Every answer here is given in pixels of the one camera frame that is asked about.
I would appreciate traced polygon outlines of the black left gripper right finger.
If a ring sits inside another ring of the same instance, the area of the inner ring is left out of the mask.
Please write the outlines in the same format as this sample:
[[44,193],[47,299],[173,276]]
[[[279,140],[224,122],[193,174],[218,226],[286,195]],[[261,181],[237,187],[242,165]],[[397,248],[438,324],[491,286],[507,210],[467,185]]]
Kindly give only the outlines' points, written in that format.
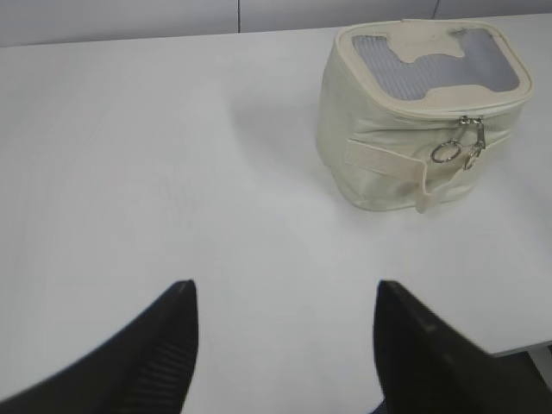
[[551,391],[527,367],[492,356],[399,282],[378,285],[373,355],[377,413],[549,413]]

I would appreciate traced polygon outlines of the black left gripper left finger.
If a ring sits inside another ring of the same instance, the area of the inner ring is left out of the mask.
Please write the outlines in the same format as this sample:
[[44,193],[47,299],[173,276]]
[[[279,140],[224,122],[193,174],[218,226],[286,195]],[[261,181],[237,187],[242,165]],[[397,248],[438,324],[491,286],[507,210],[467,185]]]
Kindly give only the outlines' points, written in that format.
[[197,288],[178,281],[100,347],[2,401],[1,411],[180,413],[197,357]]

